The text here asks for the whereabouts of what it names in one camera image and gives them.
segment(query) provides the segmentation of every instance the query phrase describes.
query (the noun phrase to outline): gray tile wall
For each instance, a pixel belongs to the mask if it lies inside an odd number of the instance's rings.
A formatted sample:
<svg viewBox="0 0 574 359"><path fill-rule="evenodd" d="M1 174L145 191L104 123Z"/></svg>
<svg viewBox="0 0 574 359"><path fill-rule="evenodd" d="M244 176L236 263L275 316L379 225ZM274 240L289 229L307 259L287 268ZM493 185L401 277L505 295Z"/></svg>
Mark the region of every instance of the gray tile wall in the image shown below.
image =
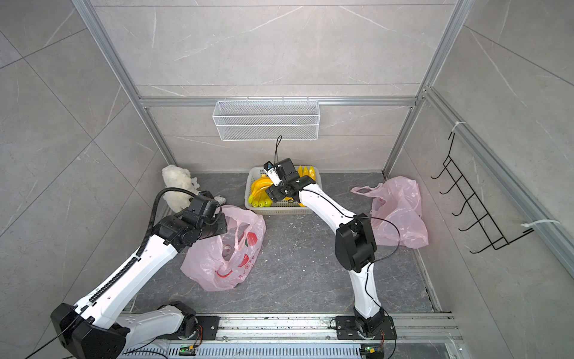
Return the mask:
<svg viewBox="0 0 574 359"><path fill-rule="evenodd" d="M142 96L412 96L453 3L93 2ZM325 107L319 140L281 148L323 171L380 171L407 112ZM274 151L271 142L220 141L211 108L152 113L194 172L248 171Z"/></svg>
<svg viewBox="0 0 574 359"><path fill-rule="evenodd" d="M574 235L574 3L476 2L440 94Z"/></svg>
<svg viewBox="0 0 574 359"><path fill-rule="evenodd" d="M442 170L451 128L430 105L417 118L393 176L416 179L429 245L419 250L441 309L452 311L473 358L567 358L574 350L574 281L536 233L499 250L488 245L464 199ZM524 219L497 184L455 139L451 152L503 234L521 235ZM463 186L466 196L470 189ZM487 220L481 222L492 231Z"/></svg>
<svg viewBox="0 0 574 359"><path fill-rule="evenodd" d="M0 118L0 352L22 358L137 247L165 160L69 0L0 3Z"/></svg>

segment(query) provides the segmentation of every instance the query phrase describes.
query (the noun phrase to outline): white plush toy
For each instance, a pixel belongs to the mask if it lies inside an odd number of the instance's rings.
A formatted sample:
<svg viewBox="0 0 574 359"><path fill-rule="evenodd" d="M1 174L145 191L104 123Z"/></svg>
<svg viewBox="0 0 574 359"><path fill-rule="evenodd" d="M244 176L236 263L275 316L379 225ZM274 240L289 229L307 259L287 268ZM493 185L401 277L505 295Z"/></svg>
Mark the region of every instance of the white plush toy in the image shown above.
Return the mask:
<svg viewBox="0 0 574 359"><path fill-rule="evenodd" d="M169 165L161 170L164 177L166 187L177 187L188 190L192 193L199 193L199 184L197 177L191 178L188 169L178 167L176 165ZM189 206L189 199L191 196L181 192L167 192L164 195L165 201L168 203L169 208L174 212L179 212Z"/></svg>

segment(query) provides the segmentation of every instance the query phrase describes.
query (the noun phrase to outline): banana bunch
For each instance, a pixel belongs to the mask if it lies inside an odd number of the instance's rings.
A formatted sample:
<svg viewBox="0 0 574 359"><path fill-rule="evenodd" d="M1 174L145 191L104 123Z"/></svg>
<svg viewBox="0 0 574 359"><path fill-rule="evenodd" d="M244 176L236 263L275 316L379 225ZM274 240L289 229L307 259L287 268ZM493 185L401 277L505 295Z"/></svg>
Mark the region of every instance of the banana bunch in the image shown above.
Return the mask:
<svg viewBox="0 0 574 359"><path fill-rule="evenodd" d="M309 169L307 169L307 166L305 166L305 168L302 168L301 166L299 166L299 168L297 168L297 173L299 173L299 177L309 176L313 179L313 181L315 180L315 177L316 177L315 169L311 166L309 166ZM293 198L286 197L285 199L286 200L292 200ZM299 203L299 206L305 207L305 205L302 203Z"/></svg>
<svg viewBox="0 0 574 359"><path fill-rule="evenodd" d="M261 178L251 185L251 195L247 199L253 207L271 207L273 201L269 198L265 190L273 185L271 178L261 175Z"/></svg>

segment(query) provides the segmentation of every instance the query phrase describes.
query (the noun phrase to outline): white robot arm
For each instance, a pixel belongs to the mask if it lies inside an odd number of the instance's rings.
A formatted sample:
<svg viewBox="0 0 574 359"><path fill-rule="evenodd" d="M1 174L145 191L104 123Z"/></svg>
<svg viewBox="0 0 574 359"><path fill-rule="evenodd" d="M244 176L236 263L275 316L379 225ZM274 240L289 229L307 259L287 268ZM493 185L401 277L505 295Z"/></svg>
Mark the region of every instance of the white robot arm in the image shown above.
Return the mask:
<svg viewBox="0 0 574 359"><path fill-rule="evenodd" d="M312 209L335 233L335 254L348 270L355 294L355 324L365 338L373 337L385 320L373 276L377 245L369 218L355 215L333 201L309 176L299 177L290 159L265 164L274 185L267 194L276 202L286 196ZM155 208L166 188L157 195L142 245L121 267L74 306L62 303L51 315L61 344L78 359L114 359L137 343L164 334L181 339L197 329L193 309L170 303L144 314L121 314L128 301L178 252L197 240L227 231L225 216L209 192L192 195L188 208L154 224Z"/></svg>

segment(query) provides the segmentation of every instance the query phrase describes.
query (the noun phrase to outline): pink plastic bag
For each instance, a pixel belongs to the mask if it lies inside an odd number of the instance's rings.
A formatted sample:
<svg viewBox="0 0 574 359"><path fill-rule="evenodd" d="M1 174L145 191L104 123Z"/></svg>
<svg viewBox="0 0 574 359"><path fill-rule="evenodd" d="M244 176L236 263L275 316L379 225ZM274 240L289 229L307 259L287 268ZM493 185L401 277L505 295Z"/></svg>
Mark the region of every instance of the pink plastic bag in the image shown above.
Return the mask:
<svg viewBox="0 0 574 359"><path fill-rule="evenodd" d="M368 188L369 192L360 190ZM384 218L394 223L401 231L401 244L409 248L420 248L429 244L429 236L422 221L421 194L415 180L394 177L375 188L355 187L351 192L373 197L371 217ZM396 246L398 234L392 224L380 219L371 219L377 245Z"/></svg>
<svg viewBox="0 0 574 359"><path fill-rule="evenodd" d="M181 271L208 292L235 288L245 280L259 255L265 234L263 216L223 206L227 233L195 242Z"/></svg>

